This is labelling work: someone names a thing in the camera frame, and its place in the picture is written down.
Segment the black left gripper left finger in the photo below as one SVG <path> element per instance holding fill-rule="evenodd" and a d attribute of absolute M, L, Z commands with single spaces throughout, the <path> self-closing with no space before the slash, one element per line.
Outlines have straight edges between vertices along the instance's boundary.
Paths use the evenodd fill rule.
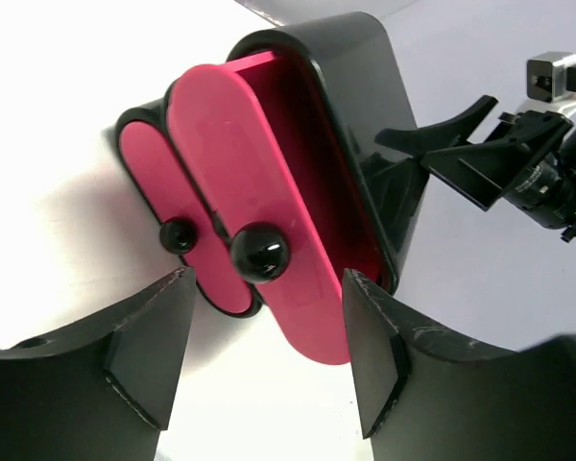
<path fill-rule="evenodd" d="M 0 461 L 151 460 L 169 424 L 196 301 L 180 268 L 0 350 Z"/>

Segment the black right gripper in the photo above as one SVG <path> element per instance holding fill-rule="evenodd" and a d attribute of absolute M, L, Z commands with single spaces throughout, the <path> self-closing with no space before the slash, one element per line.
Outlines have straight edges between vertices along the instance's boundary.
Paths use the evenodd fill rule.
<path fill-rule="evenodd" d="M 564 139 L 572 128 L 569 119 L 529 110 L 502 114 L 484 142 L 466 142 L 497 104 L 484 95 L 443 122 L 411 131 L 384 129 L 374 140 L 411 158 L 424 157 L 422 166 L 480 208 L 503 198 L 570 242 L 576 238 L 576 129 Z"/>

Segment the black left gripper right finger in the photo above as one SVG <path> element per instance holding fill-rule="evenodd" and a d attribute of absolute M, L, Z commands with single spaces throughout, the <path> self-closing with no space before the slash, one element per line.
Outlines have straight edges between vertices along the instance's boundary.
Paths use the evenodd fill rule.
<path fill-rule="evenodd" d="M 576 460 L 576 334 L 513 352 L 468 337 L 348 270 L 348 349 L 377 460 Z"/>

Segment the black drawer organizer cabinet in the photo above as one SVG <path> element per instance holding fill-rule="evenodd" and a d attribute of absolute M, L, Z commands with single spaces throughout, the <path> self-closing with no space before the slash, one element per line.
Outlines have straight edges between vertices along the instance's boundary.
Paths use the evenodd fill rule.
<path fill-rule="evenodd" d="M 304 69 L 322 100 L 327 120 L 339 144 L 348 181 L 356 191 L 383 265 L 383 272 L 378 277 L 358 269 L 350 270 L 362 273 L 388 292 L 396 291 L 428 177 L 414 160 L 380 146 L 374 140 L 384 129 L 411 131 L 416 126 L 384 26 L 367 13 L 349 12 L 260 30 L 239 40 L 227 59 L 214 65 L 266 52 L 289 57 Z M 257 288 L 277 279 L 285 271 L 290 260 L 289 246 L 282 233 L 269 224 L 248 225 L 235 236 L 230 236 L 207 203 L 168 129 L 169 98 L 180 77 L 171 83 L 162 98 L 128 109 L 120 115 L 113 130 L 114 148 L 159 222 L 161 246 L 187 265 L 183 256 L 194 248 L 198 240 L 195 225 L 189 219 L 179 217 L 160 222 L 120 152 L 119 136 L 127 124 L 142 121 L 160 131 L 194 187 L 215 234 L 227 248 L 234 270 L 248 285 L 252 306 L 243 314 L 228 314 L 209 301 L 197 280 L 198 287 L 207 301 L 225 314 L 236 318 L 251 317 L 262 306 L 267 306 Z"/>

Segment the pink top drawer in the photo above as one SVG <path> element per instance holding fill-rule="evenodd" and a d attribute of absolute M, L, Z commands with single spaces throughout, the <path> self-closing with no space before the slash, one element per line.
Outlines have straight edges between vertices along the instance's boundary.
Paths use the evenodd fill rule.
<path fill-rule="evenodd" d="M 174 84 L 167 124 L 230 236 L 263 223 L 286 238 L 285 271 L 257 290 L 289 344 L 347 363 L 343 273 L 383 265 L 311 78 L 271 52 L 199 65 Z"/>

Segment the pink drawer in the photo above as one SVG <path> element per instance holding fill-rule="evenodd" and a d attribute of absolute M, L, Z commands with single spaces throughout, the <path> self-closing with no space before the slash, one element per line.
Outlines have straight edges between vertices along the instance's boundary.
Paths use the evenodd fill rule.
<path fill-rule="evenodd" d="M 174 84 L 167 124 L 230 236 L 263 223 L 286 238 L 285 271 L 257 290 L 289 344 L 347 363 L 343 273 L 383 265 L 311 78 L 271 52 L 199 65 Z"/>
<path fill-rule="evenodd" d="M 194 248 L 183 256 L 196 271 L 201 290 L 228 314 L 243 314 L 252 306 L 248 285 L 234 270 L 228 250 L 215 234 L 194 187 L 164 136 L 142 121 L 127 124 L 119 136 L 122 159 L 160 222 L 187 218 L 198 231 Z"/>

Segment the pink bottom drawer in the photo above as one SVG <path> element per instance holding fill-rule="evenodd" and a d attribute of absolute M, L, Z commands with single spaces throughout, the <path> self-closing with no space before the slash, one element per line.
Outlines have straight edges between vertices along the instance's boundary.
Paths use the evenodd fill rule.
<path fill-rule="evenodd" d="M 187 218 L 198 231 L 194 248 L 183 256 L 196 271 L 201 290 L 228 314 L 243 314 L 252 306 L 248 285 L 234 270 L 228 250 L 215 234 L 194 187 L 164 136 L 142 121 L 127 124 L 119 136 L 122 159 L 160 222 Z"/>

